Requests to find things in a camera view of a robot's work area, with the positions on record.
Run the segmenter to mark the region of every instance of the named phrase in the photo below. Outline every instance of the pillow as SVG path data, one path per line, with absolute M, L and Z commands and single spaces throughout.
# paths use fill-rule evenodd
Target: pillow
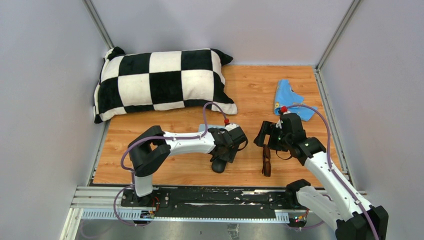
M 217 49 L 128 54 L 110 49 L 104 57 L 94 91 L 94 122 L 115 115 L 203 106 L 214 102 L 229 115 L 237 114 L 224 93 L 221 66 L 233 58 Z M 218 111 L 213 105 L 207 107 Z

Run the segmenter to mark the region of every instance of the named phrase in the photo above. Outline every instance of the light blue object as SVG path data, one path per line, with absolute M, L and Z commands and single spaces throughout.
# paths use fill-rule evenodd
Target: light blue object
M 282 106 L 290 106 L 294 104 L 302 104 L 304 102 L 304 97 L 296 94 L 292 87 L 289 84 L 289 80 L 282 79 L 278 81 L 277 84 L 277 91 L 275 92 L 275 100 L 274 100 L 274 114 L 280 115 L 279 110 Z M 312 116 L 315 114 L 314 111 L 311 109 L 308 109 L 306 107 L 292 107 L 289 109 L 291 113 L 295 113 L 299 115 L 300 119 L 303 121 L 309 121 L 309 119 L 312 118 Z
M 208 129 L 225 129 L 225 126 L 219 126 L 219 125 L 207 125 Z M 204 124 L 200 124 L 199 125 L 199 132 L 204 132 L 205 131 L 205 125 Z

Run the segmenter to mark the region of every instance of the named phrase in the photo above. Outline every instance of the wooden tabletop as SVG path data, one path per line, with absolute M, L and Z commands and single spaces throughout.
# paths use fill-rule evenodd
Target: wooden tabletop
M 168 157 L 153 174 L 153 184 L 282 187 L 306 179 L 313 186 L 321 187 L 312 173 L 296 159 L 279 159 L 275 151 L 271 151 L 271 177 L 263 176 L 262 148 L 253 143 L 262 121 L 275 123 L 279 119 L 273 113 L 278 80 L 288 79 L 293 91 L 305 98 L 304 104 L 318 107 L 321 113 L 325 113 L 312 67 L 230 65 L 224 66 L 222 72 L 226 79 L 225 92 L 238 107 L 237 115 L 227 117 L 230 122 L 241 126 L 249 139 L 248 146 L 237 153 L 234 162 L 227 164 L 223 173 L 212 171 L 209 154 L 188 153 Z M 224 124 L 219 112 L 208 110 L 206 116 L 208 124 Z M 151 126 L 160 125 L 167 132 L 195 133 L 202 123 L 201 107 L 115 116 L 110 122 L 93 183 L 130 183 L 130 173 L 120 166 L 122 154 L 130 142 Z M 317 137 L 326 145 L 326 128 L 318 115 L 303 122 L 303 128 L 308 137 Z M 340 169 L 334 143 L 331 143 L 332 160 Z M 279 155 L 283 158 L 289 156 L 286 152 L 280 152 Z M 129 156 L 125 159 L 125 165 L 132 167 Z

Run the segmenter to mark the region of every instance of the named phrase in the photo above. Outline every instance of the eyeglasses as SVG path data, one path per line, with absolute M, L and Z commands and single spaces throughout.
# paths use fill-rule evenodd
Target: eyeglasses
M 271 177 L 271 153 L 266 144 L 263 145 L 262 151 L 262 173 L 265 177 Z

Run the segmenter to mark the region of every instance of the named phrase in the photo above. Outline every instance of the white wall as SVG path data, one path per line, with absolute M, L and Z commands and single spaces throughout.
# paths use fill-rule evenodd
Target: white wall
M 422 239 L 424 3 L 364 0 L 322 73 L 358 186 L 388 240 Z
M 80 0 L 0 1 L 0 239 L 58 239 L 102 125 L 106 47 Z
M 127 53 L 217 48 L 234 64 L 311 65 L 352 0 L 94 0 Z

